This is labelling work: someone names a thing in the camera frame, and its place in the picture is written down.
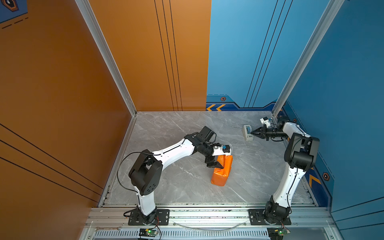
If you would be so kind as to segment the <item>yellow wrapping paper sheet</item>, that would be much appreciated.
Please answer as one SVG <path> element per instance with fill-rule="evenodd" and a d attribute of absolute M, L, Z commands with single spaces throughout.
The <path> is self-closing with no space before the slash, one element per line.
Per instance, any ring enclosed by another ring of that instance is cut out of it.
<path fill-rule="evenodd" d="M 214 168 L 214 172 L 211 178 L 211 183 L 213 185 L 223 187 L 226 185 L 232 169 L 233 156 L 231 155 L 218 156 L 217 162 L 220 163 L 221 166 L 223 166 L 223 168 L 222 169 Z"/>

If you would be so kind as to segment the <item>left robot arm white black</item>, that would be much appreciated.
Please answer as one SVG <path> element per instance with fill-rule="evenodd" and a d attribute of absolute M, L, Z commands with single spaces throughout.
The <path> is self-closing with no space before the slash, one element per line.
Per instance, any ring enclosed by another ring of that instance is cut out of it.
<path fill-rule="evenodd" d="M 208 168 L 222 169 L 224 165 L 219 163 L 219 156 L 230 156 L 232 149 L 229 145 L 210 144 L 196 136 L 189 136 L 165 149 L 154 152 L 144 150 L 140 153 L 129 172 L 129 177 L 137 192 L 138 208 L 143 216 L 148 217 L 157 209 L 154 191 L 159 185 L 163 170 L 195 153 L 205 157 Z"/>

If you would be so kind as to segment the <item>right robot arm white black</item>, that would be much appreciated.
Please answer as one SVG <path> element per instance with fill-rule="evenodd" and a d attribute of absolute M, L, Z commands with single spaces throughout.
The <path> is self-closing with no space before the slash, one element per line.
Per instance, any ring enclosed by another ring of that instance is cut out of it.
<path fill-rule="evenodd" d="M 316 163 L 320 140 L 306 133 L 297 123 L 279 120 L 273 127 L 267 117 L 262 118 L 261 123 L 261 127 L 251 132 L 253 136 L 267 141 L 275 138 L 289 141 L 284 154 L 283 178 L 264 210 L 265 221 L 272 225 L 285 221 L 291 214 L 292 198 L 300 180 Z"/>

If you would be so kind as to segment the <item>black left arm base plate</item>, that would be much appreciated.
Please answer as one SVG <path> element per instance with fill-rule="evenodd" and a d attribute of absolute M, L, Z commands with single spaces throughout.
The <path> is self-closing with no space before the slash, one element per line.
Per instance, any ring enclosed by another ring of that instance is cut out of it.
<path fill-rule="evenodd" d="M 169 209 L 155 209 L 148 216 L 145 216 L 138 208 L 136 208 L 131 210 L 129 214 L 129 217 L 127 213 L 124 214 L 126 218 L 129 218 L 129 226 L 167 226 L 170 219 Z"/>

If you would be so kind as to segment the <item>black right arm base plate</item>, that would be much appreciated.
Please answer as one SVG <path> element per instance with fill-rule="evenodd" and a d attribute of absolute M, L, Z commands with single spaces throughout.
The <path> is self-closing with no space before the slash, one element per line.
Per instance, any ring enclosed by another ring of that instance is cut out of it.
<path fill-rule="evenodd" d="M 252 226 L 264 226 L 264 225 L 291 225 L 291 218 L 287 214 L 277 214 L 277 213 L 268 213 L 265 214 L 265 210 L 263 209 L 249 209 L 249 220 Z"/>

